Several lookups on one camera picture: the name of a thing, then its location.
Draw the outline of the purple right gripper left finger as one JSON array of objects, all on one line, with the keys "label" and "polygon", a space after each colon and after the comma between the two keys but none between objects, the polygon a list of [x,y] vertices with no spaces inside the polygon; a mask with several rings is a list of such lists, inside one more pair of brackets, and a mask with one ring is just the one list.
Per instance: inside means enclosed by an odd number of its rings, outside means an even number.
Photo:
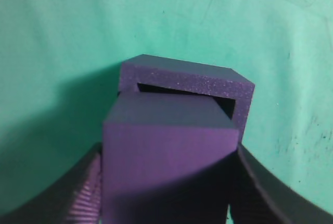
[{"label": "purple right gripper left finger", "polygon": [[101,150],[101,143],[94,144],[50,187],[2,215],[1,223],[99,223]]}]

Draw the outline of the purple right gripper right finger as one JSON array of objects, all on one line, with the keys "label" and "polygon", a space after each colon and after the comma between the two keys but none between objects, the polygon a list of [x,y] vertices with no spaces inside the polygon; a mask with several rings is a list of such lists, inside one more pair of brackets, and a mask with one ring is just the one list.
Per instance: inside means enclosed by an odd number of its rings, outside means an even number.
[{"label": "purple right gripper right finger", "polygon": [[242,144],[235,159],[230,215],[234,223],[332,224],[332,214],[269,172]]}]

